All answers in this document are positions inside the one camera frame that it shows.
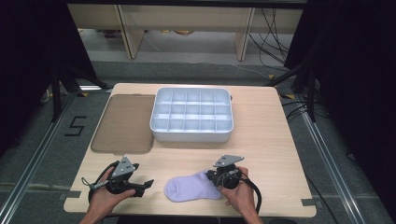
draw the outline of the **person's right hand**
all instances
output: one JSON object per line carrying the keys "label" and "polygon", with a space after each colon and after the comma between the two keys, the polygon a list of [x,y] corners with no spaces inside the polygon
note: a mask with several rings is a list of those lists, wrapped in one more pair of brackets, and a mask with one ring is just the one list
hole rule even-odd
{"label": "person's right hand", "polygon": [[[242,178],[248,179],[248,169],[245,167],[238,168],[243,173]],[[228,200],[225,205],[231,205],[247,223],[262,223],[255,209],[253,189],[247,183],[240,180],[235,189],[223,188],[220,192]]]}

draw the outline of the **hand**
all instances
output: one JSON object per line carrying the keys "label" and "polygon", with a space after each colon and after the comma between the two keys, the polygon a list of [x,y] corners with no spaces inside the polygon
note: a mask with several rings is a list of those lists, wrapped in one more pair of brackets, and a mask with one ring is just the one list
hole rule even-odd
{"label": "hand", "polygon": [[[101,182],[106,181],[108,175],[114,168],[108,169],[103,175]],[[102,218],[110,214],[114,207],[124,199],[134,196],[134,189],[126,190],[121,194],[112,194],[105,187],[99,188],[93,195],[88,207],[87,214],[80,221],[80,224],[97,223]]]}
{"label": "hand", "polygon": [[[242,178],[247,179],[248,169],[245,167],[238,168],[243,173]],[[223,188],[220,192],[228,200],[225,205],[231,205],[233,209],[242,215],[247,223],[262,223],[254,205],[253,189],[247,183],[240,180],[235,189]]]}

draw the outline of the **divided organizer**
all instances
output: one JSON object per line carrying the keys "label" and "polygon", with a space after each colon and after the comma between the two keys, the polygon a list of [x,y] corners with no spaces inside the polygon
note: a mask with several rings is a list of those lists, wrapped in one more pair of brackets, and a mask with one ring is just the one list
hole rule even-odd
{"label": "divided organizer", "polygon": [[221,88],[160,88],[149,123],[164,142],[226,142],[233,130],[230,93]]}

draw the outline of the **floor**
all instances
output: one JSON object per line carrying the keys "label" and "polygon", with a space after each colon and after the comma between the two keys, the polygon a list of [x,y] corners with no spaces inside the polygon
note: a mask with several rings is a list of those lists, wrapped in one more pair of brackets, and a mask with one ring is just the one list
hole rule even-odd
{"label": "floor", "polygon": [[[236,60],[236,53],[233,43],[232,34],[227,33],[208,33],[193,32],[189,35],[179,35],[175,32],[163,33],[161,31],[147,31],[139,52],[132,61],[128,59],[122,39],[119,35],[112,38],[105,38],[104,34],[96,30],[82,30],[80,32],[86,50],[93,63],[191,63],[194,65],[224,64],[233,68],[247,70],[251,66],[253,69],[248,70],[252,73],[259,73],[265,78],[264,74],[257,70],[260,67],[275,68],[283,70],[282,63],[267,54],[259,51],[252,39],[259,45],[262,44],[262,38],[258,34],[252,34],[247,45],[247,56],[243,62]],[[289,47],[292,35],[279,35],[278,41],[286,48]],[[271,46],[276,46],[272,36],[269,35],[267,42]],[[282,53],[279,49],[262,45],[280,61],[283,61]],[[285,116],[288,116],[290,131],[293,135],[297,150],[300,155],[302,165],[306,171],[310,183],[311,192],[317,201],[318,213],[313,218],[294,218],[297,223],[393,223],[388,217],[386,210],[379,201],[370,183],[365,179],[364,173],[359,166],[346,157],[347,148],[342,141],[342,137],[337,134],[329,115],[326,114],[325,106],[316,107],[317,124],[323,139],[326,139],[327,147],[333,159],[335,160],[338,170],[345,177],[347,189],[352,192],[355,202],[359,204],[359,209],[363,213],[365,222],[352,220],[351,215],[347,213],[346,204],[340,200],[337,187],[334,185],[332,175],[329,174],[323,155],[319,153],[318,145],[320,143],[313,141],[312,130],[307,128],[309,122],[304,113],[295,113],[297,104],[293,103],[295,99],[289,99],[286,95],[290,93],[289,88],[279,87],[279,93],[285,94],[281,99],[284,105]],[[85,147],[79,149],[67,149],[78,145],[86,146],[94,131],[95,119],[100,118],[101,111],[90,111],[90,106],[104,106],[106,96],[101,94],[91,94],[89,101],[83,97],[77,97],[72,104],[72,110],[65,115],[66,120],[72,120],[75,115],[89,114],[87,119],[91,119],[91,128],[86,127],[86,132],[73,141],[64,138],[65,132],[70,129],[66,127],[68,123],[62,124],[58,135],[50,142],[51,148],[65,148],[62,151],[49,150],[45,152],[44,159],[38,164],[37,170],[33,171],[32,181],[29,189],[26,191],[23,199],[19,202],[19,209],[15,212],[11,223],[76,223],[83,214],[70,215],[65,211],[59,211],[63,207],[64,197],[67,189],[70,188],[70,182],[74,180],[74,173],[78,169],[85,153]],[[37,146],[41,146],[42,136],[46,135],[47,129],[59,129],[51,127],[48,120],[51,116],[51,102],[43,104],[35,112],[35,119],[30,122],[30,127],[22,135],[18,146],[23,150],[9,150],[1,158],[0,163],[0,202],[7,199],[12,187],[20,181],[24,168],[29,160],[35,156]],[[338,222],[331,216],[332,212],[338,219]],[[105,219],[104,223],[117,223],[116,217]]]}

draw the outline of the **lavender sock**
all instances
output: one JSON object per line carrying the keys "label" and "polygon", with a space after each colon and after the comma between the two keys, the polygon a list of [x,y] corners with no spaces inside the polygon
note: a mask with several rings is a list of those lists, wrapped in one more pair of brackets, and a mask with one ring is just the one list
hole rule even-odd
{"label": "lavender sock", "polygon": [[196,199],[219,199],[221,193],[212,181],[207,179],[206,171],[195,175],[178,176],[165,185],[165,195],[174,203]]}

